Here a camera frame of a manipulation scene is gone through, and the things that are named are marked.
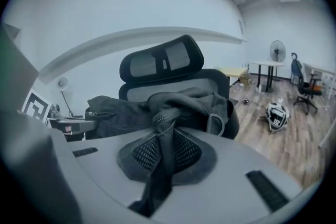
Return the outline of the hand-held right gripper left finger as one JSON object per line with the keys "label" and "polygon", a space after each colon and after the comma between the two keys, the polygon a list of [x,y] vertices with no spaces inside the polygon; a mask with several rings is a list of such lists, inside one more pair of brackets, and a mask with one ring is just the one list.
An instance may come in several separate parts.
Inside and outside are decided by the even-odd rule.
{"label": "hand-held right gripper left finger", "polygon": [[144,184],[129,180],[117,163],[124,145],[150,133],[133,132],[109,138],[67,142],[51,130],[54,151],[81,214],[81,224],[155,224],[128,209],[142,196]]}

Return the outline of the white table with black legs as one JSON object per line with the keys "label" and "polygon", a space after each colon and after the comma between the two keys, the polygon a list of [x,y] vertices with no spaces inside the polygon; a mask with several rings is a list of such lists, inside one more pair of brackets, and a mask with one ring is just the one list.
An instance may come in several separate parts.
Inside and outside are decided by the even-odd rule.
{"label": "white table with black legs", "polygon": [[[252,64],[255,64],[258,66],[258,77],[257,77],[257,86],[256,86],[256,92],[261,93],[272,93],[274,90],[272,88],[272,82],[274,77],[274,68],[283,67],[284,64],[281,62],[276,61],[255,61],[252,62]],[[267,81],[265,85],[260,84],[261,80],[261,67],[266,66],[268,67],[268,73],[267,73]]]}

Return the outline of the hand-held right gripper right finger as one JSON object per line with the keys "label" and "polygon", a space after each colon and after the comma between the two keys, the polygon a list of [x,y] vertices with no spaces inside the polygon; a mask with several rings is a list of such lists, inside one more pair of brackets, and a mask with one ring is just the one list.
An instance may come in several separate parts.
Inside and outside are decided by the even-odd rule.
{"label": "hand-held right gripper right finger", "polygon": [[152,215],[162,224],[245,224],[270,214],[246,174],[262,171],[287,199],[301,193],[297,181],[251,147],[236,140],[183,128],[217,154],[212,172],[195,185],[175,186]]}

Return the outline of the black desk lamp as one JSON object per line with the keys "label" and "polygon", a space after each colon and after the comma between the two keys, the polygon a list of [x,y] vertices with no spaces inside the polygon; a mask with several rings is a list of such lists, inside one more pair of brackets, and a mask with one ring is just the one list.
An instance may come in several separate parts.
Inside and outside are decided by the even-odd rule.
{"label": "black desk lamp", "polygon": [[66,107],[67,107],[67,109],[68,109],[68,111],[69,111],[69,115],[70,115],[72,118],[75,118],[75,119],[83,119],[83,115],[74,115],[74,114],[73,114],[73,112],[72,112],[72,110],[70,109],[70,106],[69,106],[69,104],[68,104],[68,102],[67,102],[67,100],[66,100],[64,91],[68,88],[68,84],[69,84],[68,79],[65,78],[65,77],[60,77],[60,78],[58,78],[58,80],[57,80],[57,87],[58,87],[59,91],[61,92],[61,95],[62,95],[62,97],[63,97],[63,100],[64,100],[64,102],[65,102],[65,104],[66,104]]}

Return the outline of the white bag on floor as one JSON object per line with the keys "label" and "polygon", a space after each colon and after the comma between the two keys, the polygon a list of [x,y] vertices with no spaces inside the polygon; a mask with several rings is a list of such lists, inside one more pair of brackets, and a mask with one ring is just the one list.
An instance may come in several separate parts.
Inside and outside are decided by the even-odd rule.
{"label": "white bag on floor", "polygon": [[265,108],[266,120],[271,132],[277,132],[287,126],[289,110],[283,106],[283,98],[273,99]]}

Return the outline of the yellow wooden table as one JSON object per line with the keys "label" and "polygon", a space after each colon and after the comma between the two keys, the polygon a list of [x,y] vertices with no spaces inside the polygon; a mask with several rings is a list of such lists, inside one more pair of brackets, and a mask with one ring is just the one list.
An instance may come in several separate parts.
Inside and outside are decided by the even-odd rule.
{"label": "yellow wooden table", "polygon": [[222,72],[229,79],[230,86],[238,82],[240,77],[245,75],[248,71],[247,68],[233,68],[233,67],[223,67],[219,68],[218,70]]}

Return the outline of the blue and black office chair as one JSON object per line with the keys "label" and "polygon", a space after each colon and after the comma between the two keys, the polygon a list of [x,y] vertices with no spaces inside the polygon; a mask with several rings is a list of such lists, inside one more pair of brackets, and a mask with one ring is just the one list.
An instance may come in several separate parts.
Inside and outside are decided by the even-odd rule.
{"label": "blue and black office chair", "polygon": [[310,74],[310,81],[305,82],[304,76],[302,73],[302,66],[298,60],[298,56],[295,52],[291,53],[292,63],[296,66],[297,75],[298,75],[298,92],[294,105],[298,103],[304,103],[307,107],[305,114],[308,115],[310,112],[310,108],[314,108],[314,113],[316,114],[318,108],[313,104],[312,99],[314,96],[322,96],[322,91],[316,89],[317,82],[321,81],[321,79],[316,78],[316,74]]}

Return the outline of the white desk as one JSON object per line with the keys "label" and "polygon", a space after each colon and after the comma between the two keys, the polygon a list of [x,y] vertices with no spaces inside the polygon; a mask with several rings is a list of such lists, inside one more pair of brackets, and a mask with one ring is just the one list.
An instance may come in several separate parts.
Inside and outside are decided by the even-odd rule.
{"label": "white desk", "polygon": [[336,67],[333,71],[330,71],[308,63],[303,63],[303,66],[307,76],[310,70],[311,73],[317,74],[317,77],[321,79],[319,85],[327,100],[330,100],[333,95],[336,95]]}

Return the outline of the white table frame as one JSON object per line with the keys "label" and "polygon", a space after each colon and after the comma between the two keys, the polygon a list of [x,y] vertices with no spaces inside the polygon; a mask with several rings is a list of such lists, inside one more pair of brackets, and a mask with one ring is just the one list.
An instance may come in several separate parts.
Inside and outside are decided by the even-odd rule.
{"label": "white table frame", "polygon": [[330,128],[328,129],[327,133],[323,137],[322,141],[319,143],[318,148],[323,148],[324,147],[324,144],[327,142],[327,140],[331,136],[332,130],[335,126],[336,126],[336,118],[333,120],[333,122],[332,122]]}

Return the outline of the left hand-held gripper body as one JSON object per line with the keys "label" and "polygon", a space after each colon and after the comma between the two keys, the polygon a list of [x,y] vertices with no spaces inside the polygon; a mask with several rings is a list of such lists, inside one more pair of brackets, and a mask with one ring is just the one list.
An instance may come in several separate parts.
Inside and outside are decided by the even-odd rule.
{"label": "left hand-held gripper body", "polygon": [[37,119],[44,124],[51,108],[51,102],[31,89],[24,101],[21,111],[33,119]]}

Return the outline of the black mesh office chair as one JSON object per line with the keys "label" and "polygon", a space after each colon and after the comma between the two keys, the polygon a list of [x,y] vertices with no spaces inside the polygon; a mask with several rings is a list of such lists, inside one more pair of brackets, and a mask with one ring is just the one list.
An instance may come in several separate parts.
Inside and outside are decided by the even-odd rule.
{"label": "black mesh office chair", "polygon": [[178,92],[191,87],[211,90],[229,98],[229,78],[219,70],[203,69],[204,57],[196,41],[183,35],[127,55],[120,64],[124,85],[117,99],[97,96],[88,100],[85,118],[97,126],[85,133],[87,140],[111,137],[149,128],[142,105],[157,92]]}

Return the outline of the standing fan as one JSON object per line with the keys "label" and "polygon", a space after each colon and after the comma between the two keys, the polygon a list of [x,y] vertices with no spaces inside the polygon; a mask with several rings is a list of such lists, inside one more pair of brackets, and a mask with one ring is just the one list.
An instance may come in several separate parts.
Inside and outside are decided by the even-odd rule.
{"label": "standing fan", "polygon": [[286,48],[280,40],[275,40],[270,45],[270,56],[275,62],[283,62],[286,57]]}

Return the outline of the white rectangular table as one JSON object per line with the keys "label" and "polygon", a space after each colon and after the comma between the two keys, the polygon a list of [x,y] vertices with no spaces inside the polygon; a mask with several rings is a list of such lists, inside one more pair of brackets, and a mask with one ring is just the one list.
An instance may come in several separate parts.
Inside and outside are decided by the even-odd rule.
{"label": "white rectangular table", "polygon": [[66,135],[84,134],[95,130],[98,123],[94,120],[85,120],[80,118],[48,118],[48,122],[53,129],[58,129]]}

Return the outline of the black Puma bag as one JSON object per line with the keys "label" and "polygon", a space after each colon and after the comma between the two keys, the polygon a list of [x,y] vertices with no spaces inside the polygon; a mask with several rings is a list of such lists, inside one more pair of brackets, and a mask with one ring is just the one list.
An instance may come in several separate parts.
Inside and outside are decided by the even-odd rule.
{"label": "black Puma bag", "polygon": [[129,208],[146,217],[161,206],[174,186],[197,184],[216,165],[214,149],[185,128],[223,136],[234,109],[225,97],[200,88],[158,92],[142,102],[98,96],[88,105],[85,118],[97,123],[97,138],[151,129],[117,153],[125,175],[145,184],[141,199]]}

